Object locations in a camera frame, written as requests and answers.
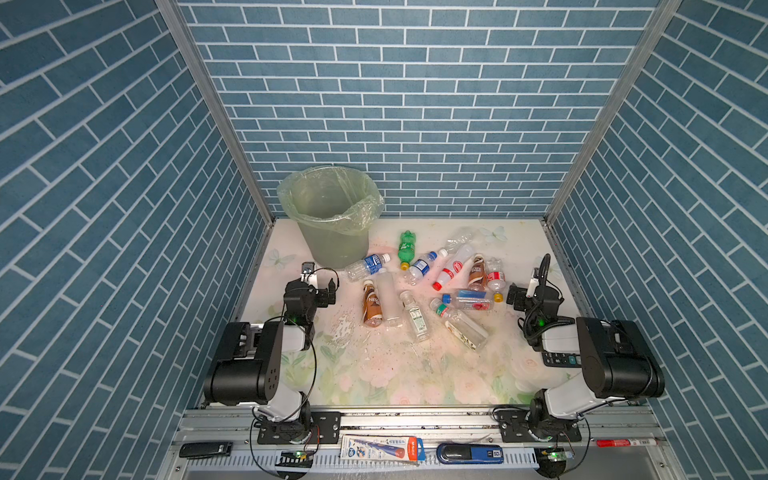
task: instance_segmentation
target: plastic bag liner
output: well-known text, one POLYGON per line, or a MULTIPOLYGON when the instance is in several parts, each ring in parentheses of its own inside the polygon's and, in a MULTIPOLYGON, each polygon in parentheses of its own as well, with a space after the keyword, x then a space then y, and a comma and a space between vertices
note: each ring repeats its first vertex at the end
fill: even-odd
POLYGON ((333 165, 289 175, 277 196, 288 217, 299 223, 314 260, 331 268, 368 253, 368 229, 384 210, 384 198, 368 175, 333 165))

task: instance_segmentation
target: green trash can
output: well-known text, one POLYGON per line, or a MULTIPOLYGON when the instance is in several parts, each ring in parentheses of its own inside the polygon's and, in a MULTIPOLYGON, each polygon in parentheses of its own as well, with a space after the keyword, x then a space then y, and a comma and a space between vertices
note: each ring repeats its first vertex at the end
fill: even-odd
POLYGON ((368 175, 333 165, 292 173, 280 182, 277 196, 299 223, 314 260, 336 269, 366 256, 368 229, 384 210, 368 175))

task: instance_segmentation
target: brick wall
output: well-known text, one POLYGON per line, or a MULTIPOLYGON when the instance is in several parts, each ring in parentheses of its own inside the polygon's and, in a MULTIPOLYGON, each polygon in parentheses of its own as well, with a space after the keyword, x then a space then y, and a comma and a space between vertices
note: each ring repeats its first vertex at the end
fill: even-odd
POLYGON ((689 478, 765 478, 768 2, 684 0, 555 229, 592 307, 635 319, 689 478))
POLYGON ((157 473, 262 230, 152 0, 0 2, 0 478, 157 473))
POLYGON ((279 214, 340 163, 422 217, 541 217, 656 3, 180 2, 279 214))

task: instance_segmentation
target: table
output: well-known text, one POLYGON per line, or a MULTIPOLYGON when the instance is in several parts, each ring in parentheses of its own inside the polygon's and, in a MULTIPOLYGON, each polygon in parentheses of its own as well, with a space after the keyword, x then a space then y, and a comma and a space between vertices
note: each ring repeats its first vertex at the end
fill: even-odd
MULTIPOLYGON (((369 253, 389 253, 387 267, 397 270, 396 287, 411 290, 429 325, 430 339, 415 343, 412 327, 381 325, 370 329, 362 324, 362 281, 351 283, 343 272, 336 305, 318 309, 314 345, 317 380, 310 402, 325 406, 392 405, 494 405, 524 404, 542 388, 565 382, 576 369, 544 366, 541 354, 522 338, 517 326, 520 312, 497 303, 488 312, 469 315, 490 333, 485 347, 475 353, 467 349, 429 311, 429 301, 438 296, 432 288, 445 259, 416 286, 402 276, 397 259, 400 233, 416 235, 416 256, 440 248, 460 227, 479 233, 472 241, 485 258, 504 262, 507 283, 527 286, 531 270, 541 258, 552 254, 538 220, 379 219, 370 230, 369 253)), ((300 274, 301 263, 311 261, 310 251, 293 220, 276 222, 266 253, 243 311, 243 321, 260 323, 280 315, 285 285, 300 274)), ((467 284, 469 268, 441 293, 467 284)), ((319 272, 324 287, 333 272, 319 272)), ((549 279, 562 290, 565 301, 560 314, 578 316, 571 292, 563 280, 554 254, 549 279)), ((294 389, 309 388, 313 376, 312 351, 283 354, 280 381, 294 389)))

